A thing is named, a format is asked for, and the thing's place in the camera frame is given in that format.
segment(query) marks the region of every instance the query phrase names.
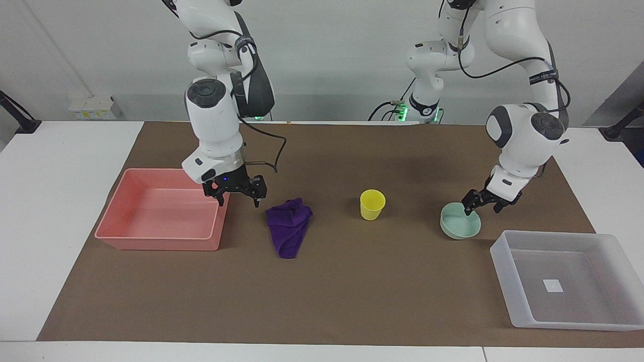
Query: clear plastic bin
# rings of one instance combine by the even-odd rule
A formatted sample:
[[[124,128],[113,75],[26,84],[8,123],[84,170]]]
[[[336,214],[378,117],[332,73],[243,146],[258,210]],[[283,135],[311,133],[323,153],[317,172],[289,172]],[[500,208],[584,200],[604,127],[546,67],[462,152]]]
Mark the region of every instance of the clear plastic bin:
[[[612,235],[504,231],[491,253],[515,327],[644,329],[644,286]]]

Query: white table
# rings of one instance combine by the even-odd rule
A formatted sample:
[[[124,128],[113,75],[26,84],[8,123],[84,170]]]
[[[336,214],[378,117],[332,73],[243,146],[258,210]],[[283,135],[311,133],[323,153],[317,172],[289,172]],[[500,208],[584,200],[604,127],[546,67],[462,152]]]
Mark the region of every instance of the white table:
[[[0,153],[0,361],[643,361],[643,350],[33,342],[142,122],[45,122]],[[556,159],[598,233],[644,280],[644,169],[595,129],[571,129]]]

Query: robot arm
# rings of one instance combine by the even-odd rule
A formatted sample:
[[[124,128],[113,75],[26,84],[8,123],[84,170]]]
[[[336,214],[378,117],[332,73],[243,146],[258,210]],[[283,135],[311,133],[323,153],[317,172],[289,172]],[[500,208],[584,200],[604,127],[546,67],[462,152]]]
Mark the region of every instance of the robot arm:
[[[488,117],[488,135],[502,150],[501,155],[485,188],[471,190],[462,200],[466,214],[486,204],[495,204],[495,211],[500,212],[518,202],[521,190],[565,142],[563,135],[568,118],[554,55],[537,23],[535,0],[448,0],[447,3],[439,19],[443,41],[416,46],[408,57],[411,58],[408,62],[412,62],[410,67],[422,80],[417,82],[409,99],[411,108],[420,116],[431,117],[438,108],[442,80],[432,72],[461,69],[465,72],[471,64],[474,51],[468,50],[472,47],[469,29],[482,11],[490,50],[521,64],[529,75],[533,102],[499,106]],[[413,64],[421,52],[428,54],[424,57],[429,61]]]
[[[185,106],[199,147],[182,163],[206,196],[223,205],[226,192],[266,197],[261,175],[248,176],[240,117],[263,117],[274,105],[270,81],[241,15],[241,0],[163,0],[197,40],[188,58],[207,77],[185,92]]]

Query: white wall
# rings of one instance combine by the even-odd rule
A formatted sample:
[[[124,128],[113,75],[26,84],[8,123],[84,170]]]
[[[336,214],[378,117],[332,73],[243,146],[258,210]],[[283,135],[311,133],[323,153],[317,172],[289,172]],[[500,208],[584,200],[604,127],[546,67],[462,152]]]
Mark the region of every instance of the white wall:
[[[33,23],[14,17],[22,1],[0,0],[0,89],[36,117],[69,119],[67,94],[82,89],[52,59]],[[186,59],[190,36],[160,0],[24,1],[89,89],[113,95],[128,119],[186,119],[181,94],[200,72]],[[644,1],[537,5],[573,93],[571,124],[579,126],[644,60]],[[400,97],[412,79],[407,48],[440,39],[439,6],[440,0],[245,0],[237,10],[276,90],[276,119],[357,120]],[[480,19],[474,33],[480,35],[471,72],[506,63],[485,47]],[[481,124],[496,105],[531,99],[521,67],[479,81],[458,72],[444,78],[447,123]]]

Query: light green bowl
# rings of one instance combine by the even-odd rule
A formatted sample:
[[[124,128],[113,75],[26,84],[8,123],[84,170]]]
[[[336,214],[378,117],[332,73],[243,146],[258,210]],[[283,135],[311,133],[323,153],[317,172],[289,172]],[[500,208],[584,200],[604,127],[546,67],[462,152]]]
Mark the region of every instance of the light green bowl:
[[[465,207],[460,202],[453,202],[443,207],[440,212],[440,228],[454,240],[465,240],[476,236],[481,230],[481,219],[476,211],[465,215]]]

